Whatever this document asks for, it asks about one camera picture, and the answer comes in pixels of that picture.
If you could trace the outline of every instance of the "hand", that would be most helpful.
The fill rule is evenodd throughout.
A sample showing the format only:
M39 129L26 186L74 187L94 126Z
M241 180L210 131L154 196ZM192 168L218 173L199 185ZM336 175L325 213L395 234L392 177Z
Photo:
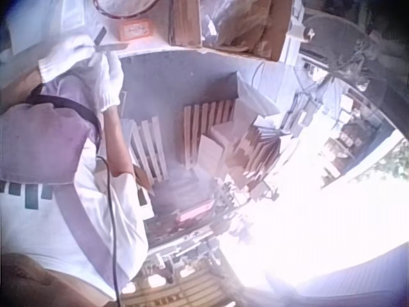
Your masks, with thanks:
M109 107L118 106L123 84L121 61L113 52L101 54L99 76L95 84L95 100L101 112Z
M88 35L75 35L55 45L48 56L38 61L42 82L47 83L65 73L77 62L94 53L94 42Z

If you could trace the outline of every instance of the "wooden board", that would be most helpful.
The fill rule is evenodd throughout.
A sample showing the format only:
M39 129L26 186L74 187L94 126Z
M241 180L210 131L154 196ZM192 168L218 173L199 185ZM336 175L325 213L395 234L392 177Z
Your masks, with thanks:
M201 119L200 134L206 134L207 133L208 113L209 113L209 104L205 103L202 106L202 119Z
M158 160L156 159L156 152L155 147L153 147L153 141L151 136L151 131L149 127L149 122L144 120L142 122L142 131L145 138L146 147L148 149L148 153L151 159L151 163L153 166L153 170L155 171L156 179L161 182L162 181L162 174L160 172Z
M183 119L183 131L185 139L185 167L190 169L190 117L191 117L192 107L187 106L184 109L184 119Z
M224 103L225 103L224 101L220 101L217 104L217 114L216 114L215 125L218 125L218 124L222 123Z
M233 100L232 105L231 105L230 114L229 114L229 120L234 120L235 119L235 106L236 106L236 101Z
M149 167L148 159L146 158L145 149L142 144L141 136L139 135L139 127L134 125L134 133L132 133L133 142L137 148L137 153L141 159L143 169L145 170L151 184L154 183L151 169Z
M215 123L215 115L216 115L216 102L212 102L210 106L210 113L209 113L209 125L208 125L208 132L210 132L210 128Z
M223 155L223 147L214 140L202 135L200 138L197 165L216 177L219 171L219 162Z
M263 147L263 144L261 144L261 143L257 144L254 151L251 153L250 161L249 161L249 163L247 164L247 166L245 168L246 173L252 171L254 161L256 160L256 157L260 153L260 150L262 149L262 147Z
M160 125L159 125L159 119L157 116L152 118L152 130L153 130L153 137L155 138L156 148L158 149L160 169L162 170L162 175L164 179L167 180L169 179L169 175L167 173L164 147L162 144L162 135L160 134Z
M268 151L272 149L273 144L271 143L261 143L261 150L258 152L256 158L253 161L250 171L254 171L255 173L258 172L260 169L263 161L267 158Z
M228 100L226 102L226 105L224 106L223 110L223 117L222 117L222 123L226 123L229 121L229 112L231 109L231 100Z
M193 124L192 124L192 162L193 164L196 164L197 162L197 145L198 141L197 139L199 138L199 113L200 113L200 107L199 105L195 105L193 107Z

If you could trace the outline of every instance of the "person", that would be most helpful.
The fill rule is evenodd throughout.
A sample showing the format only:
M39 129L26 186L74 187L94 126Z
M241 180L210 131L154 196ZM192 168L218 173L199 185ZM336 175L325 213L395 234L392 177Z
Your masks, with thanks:
M118 115L122 84L118 56L97 54L90 37L75 35L1 91L7 306L103 306L116 300L115 281L121 290L141 268L148 242ZM109 177L97 158L102 134Z

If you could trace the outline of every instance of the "wooden slat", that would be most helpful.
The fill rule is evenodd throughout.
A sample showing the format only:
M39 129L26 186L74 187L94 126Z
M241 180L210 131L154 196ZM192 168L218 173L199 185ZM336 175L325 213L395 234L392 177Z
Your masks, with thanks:
M183 121L183 128L184 128L184 137L185 137L185 167L186 169L190 169L190 114L192 112L192 107L187 106L184 110L184 121Z
M232 100L231 110L229 113L229 121L235 118L235 106L236 106L236 100Z
M141 136L139 135L139 128L137 125L134 126L134 133L132 134L132 139L135 142L139 158L141 159L143 169L148 175L151 184L154 184L151 169L149 167L148 159L146 158L145 149L143 148Z
M222 123L224 103L225 103L225 101L220 101L217 104L217 115L216 115L215 125L218 125L218 124Z
M159 163L160 163L160 168L162 170L162 175L164 179L167 180L169 179L169 175L167 173L164 147L162 144L162 135L160 134L160 125L159 125L159 119L157 116L152 118L152 130L153 130L153 138L155 139L155 143L156 143L156 148L158 149Z
M200 114L200 107L199 105L195 105L193 107L193 124L192 124L192 161L193 164L197 162L197 139L199 137L199 114Z
M200 134L206 134L207 133L207 117L208 117L208 113L209 113L209 104L207 104L207 103L203 104Z
M212 102L210 105L210 113L209 113L209 125L208 125L208 132L210 132L210 128L215 123L215 115L216 115L216 102Z
M226 105L224 106L222 123L226 123L229 121L230 108L231 108L231 100L228 100L226 101Z
M151 158L151 163L153 166L153 170L155 170L156 178L159 182L162 181L162 174L160 173L160 168L158 164L158 160L156 158L155 147L153 146L151 130L149 127L149 122L144 120L142 122L142 131L145 138L146 146L148 147L149 156Z
M254 161L256 160L256 157L260 153L261 148L263 147L263 144L258 143L254 149L254 151L250 155L250 161L247 164L247 167L245 168L245 172L250 172L253 169L253 164Z

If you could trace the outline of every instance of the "stack of wooden boards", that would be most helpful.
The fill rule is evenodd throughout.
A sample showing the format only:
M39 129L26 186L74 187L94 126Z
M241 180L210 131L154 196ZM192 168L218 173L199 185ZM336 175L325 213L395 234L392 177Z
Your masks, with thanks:
M271 172L280 154L281 135L280 130L253 125L238 142L226 165L239 189Z
M209 134L213 126L232 120L234 106L234 100L223 100L185 107L183 140L186 169L191 169L197 163L200 136Z

